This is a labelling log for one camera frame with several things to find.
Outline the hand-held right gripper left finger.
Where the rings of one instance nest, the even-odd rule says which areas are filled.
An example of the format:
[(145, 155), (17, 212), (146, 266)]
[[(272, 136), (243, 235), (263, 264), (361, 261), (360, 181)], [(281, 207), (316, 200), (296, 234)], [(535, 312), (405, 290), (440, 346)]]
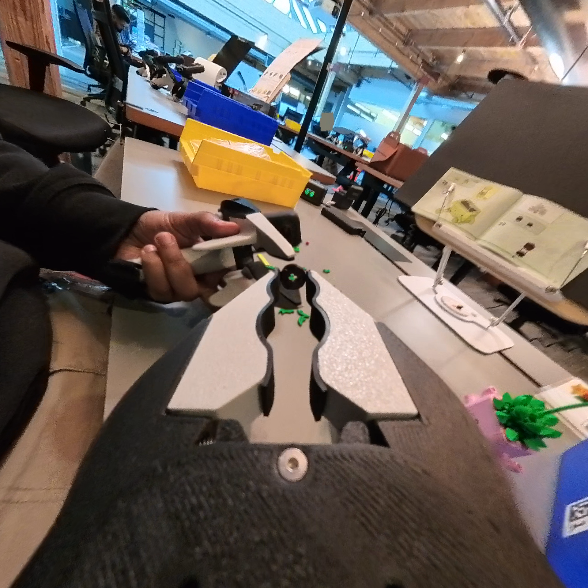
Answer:
[(274, 401), (276, 271), (270, 271), (210, 319), (167, 406), (173, 415), (210, 419), (268, 416)]

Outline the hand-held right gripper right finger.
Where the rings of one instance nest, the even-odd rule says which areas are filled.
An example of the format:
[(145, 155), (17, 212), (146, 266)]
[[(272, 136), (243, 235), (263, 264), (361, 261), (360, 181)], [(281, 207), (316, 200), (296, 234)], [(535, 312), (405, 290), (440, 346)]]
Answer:
[(311, 307), (309, 398), (315, 421), (410, 420), (418, 410), (371, 315), (319, 273), (306, 278)]

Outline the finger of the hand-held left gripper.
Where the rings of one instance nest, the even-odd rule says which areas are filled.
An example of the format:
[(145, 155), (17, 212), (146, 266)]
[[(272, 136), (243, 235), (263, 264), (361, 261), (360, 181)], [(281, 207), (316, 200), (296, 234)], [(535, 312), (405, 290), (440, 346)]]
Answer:
[(255, 232), (255, 247), (278, 259), (295, 258), (293, 246), (261, 212), (251, 214), (251, 224)]
[(273, 210), (265, 212), (264, 216), (292, 247), (300, 245), (302, 242), (300, 219), (294, 210)]

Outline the brown round toy brick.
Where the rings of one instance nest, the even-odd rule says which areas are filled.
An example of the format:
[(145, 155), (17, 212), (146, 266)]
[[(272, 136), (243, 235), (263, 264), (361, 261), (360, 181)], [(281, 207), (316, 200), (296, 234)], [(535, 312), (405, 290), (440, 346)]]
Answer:
[(280, 283), (285, 290), (299, 290), (306, 283), (306, 270), (290, 263), (284, 266), (279, 272)]

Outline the person's left hand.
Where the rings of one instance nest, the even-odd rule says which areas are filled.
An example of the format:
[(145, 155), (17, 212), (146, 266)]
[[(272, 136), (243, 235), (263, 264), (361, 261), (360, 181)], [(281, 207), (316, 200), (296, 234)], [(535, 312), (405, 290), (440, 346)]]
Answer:
[(140, 259), (146, 292), (159, 303), (208, 301), (223, 281), (224, 271), (196, 276), (182, 249), (204, 238), (239, 233), (239, 226), (208, 212), (145, 212), (123, 239), (117, 260)]

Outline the yellow plastic bin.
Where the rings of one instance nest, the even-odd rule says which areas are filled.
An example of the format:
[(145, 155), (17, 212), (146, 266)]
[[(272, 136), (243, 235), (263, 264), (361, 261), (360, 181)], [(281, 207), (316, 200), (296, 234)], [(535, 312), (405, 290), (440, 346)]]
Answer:
[(312, 176), (281, 151), (193, 119), (179, 151), (197, 187), (286, 208), (296, 206)]

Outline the scatter of green leaf pieces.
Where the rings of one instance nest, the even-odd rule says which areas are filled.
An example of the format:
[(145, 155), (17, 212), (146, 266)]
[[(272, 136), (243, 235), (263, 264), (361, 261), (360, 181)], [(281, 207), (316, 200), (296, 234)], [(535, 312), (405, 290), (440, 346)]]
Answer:
[(279, 272), (293, 262), (280, 267), (265, 261), (263, 254), (258, 254), (258, 258), (266, 271), (263, 275), (266, 280), (263, 290), (266, 298), (259, 313), (259, 322), (264, 328), (271, 331), (275, 315), (278, 314), (294, 316), (298, 326), (307, 325), (316, 338), (326, 336), (334, 329), (336, 313), (329, 298), (332, 285), (326, 279), (330, 270), (317, 271), (301, 266), (307, 272), (305, 285), (299, 290), (285, 290), (281, 286)]

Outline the black pole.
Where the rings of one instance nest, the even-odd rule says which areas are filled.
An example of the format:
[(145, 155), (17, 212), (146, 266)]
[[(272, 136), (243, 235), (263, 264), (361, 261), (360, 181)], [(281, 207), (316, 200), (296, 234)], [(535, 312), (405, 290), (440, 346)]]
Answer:
[(341, 40), (341, 36), (343, 33), (343, 28), (346, 25), (349, 12), (351, 10), (353, 1), (342, 1), (342, 4), (336, 2), (336, 5), (339, 7), (336, 12), (336, 22), (334, 25), (334, 31), (332, 33), (330, 42), (327, 46), (325, 52), (325, 58), (323, 60), (321, 69), (318, 74), (318, 78), (307, 107), (306, 114), (303, 118), (303, 121), (300, 126), (300, 131), (298, 132), (298, 136), (293, 147), (294, 151), (300, 153), (303, 145), (306, 140), (306, 136), (309, 132), (311, 127), (311, 123), (313, 120), (314, 115), (316, 114), (320, 99), (322, 98), (325, 90), (325, 86), (327, 85), (327, 78), (331, 73), (332, 63), (334, 61), (334, 57), (336, 54), (337, 49), (339, 48), (339, 42)]

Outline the pink toy pot with plant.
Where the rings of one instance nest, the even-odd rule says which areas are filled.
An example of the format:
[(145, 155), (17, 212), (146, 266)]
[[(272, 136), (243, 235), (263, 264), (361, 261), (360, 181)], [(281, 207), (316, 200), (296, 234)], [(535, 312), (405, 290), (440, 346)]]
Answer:
[(489, 387), (479, 394), (469, 394), (462, 400), (483, 437), (491, 445), (500, 464), (520, 473), (519, 462), (548, 447), (548, 441), (558, 439), (563, 432), (555, 414), (579, 405), (547, 409), (543, 401), (531, 394), (501, 393)]

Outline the white paper roll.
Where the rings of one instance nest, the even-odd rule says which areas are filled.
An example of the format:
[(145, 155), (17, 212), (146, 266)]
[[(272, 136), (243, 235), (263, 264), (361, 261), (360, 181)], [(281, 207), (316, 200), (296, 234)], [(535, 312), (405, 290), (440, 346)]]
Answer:
[(228, 77), (228, 72), (224, 67), (202, 57), (195, 58), (194, 65), (201, 65), (204, 67), (202, 72), (192, 74), (193, 80), (204, 84), (219, 86), (223, 84)]

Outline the black device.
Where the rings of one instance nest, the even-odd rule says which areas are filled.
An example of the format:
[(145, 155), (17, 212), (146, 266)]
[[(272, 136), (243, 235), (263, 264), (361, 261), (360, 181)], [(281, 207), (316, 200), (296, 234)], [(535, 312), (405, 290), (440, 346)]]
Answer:
[(196, 74), (202, 74), (205, 67), (198, 63), (186, 65), (183, 56), (159, 55), (148, 49), (139, 53), (143, 66), (138, 74), (148, 80), (154, 90), (167, 90), (173, 100), (180, 102), (188, 83)]

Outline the open instruction booklet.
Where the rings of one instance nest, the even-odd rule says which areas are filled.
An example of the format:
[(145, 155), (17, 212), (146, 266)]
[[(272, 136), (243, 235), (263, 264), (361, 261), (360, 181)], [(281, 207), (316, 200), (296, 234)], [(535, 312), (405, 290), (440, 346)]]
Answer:
[(560, 290), (587, 271), (587, 218), (450, 168), (413, 206), (435, 230), (485, 258), (518, 267), (533, 287)]

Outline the black office chair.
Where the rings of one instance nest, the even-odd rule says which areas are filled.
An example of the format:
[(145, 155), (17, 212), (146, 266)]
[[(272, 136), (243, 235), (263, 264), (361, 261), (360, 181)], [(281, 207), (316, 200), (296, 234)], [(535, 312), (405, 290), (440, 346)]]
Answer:
[(82, 1), (74, 4), (77, 15), (86, 15), (90, 28), (82, 30), (89, 41), (84, 68), (86, 73), (104, 87), (107, 111), (119, 118), (126, 98), (129, 62), (120, 53), (112, 21), (110, 1)]
[(78, 73), (76, 63), (30, 45), (6, 41), (28, 60), (29, 88), (1, 85), (1, 136), (44, 162), (59, 164), (63, 153), (91, 153), (112, 137), (111, 127), (85, 107), (44, 92), (50, 65)]

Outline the blue bin with white tag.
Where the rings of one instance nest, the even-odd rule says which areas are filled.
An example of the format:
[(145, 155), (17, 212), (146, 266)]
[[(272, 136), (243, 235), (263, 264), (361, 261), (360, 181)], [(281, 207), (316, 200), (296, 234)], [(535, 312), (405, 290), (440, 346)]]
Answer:
[(587, 440), (561, 455), (546, 557), (565, 587), (587, 587)]

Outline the wooden pillar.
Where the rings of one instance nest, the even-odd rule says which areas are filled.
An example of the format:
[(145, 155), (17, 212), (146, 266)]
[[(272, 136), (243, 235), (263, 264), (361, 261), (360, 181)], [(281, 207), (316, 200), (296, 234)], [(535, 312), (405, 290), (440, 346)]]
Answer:
[(1, 1), (1, 46), (9, 82), (28, 88), (28, 60), (7, 41), (56, 54), (51, 2)]

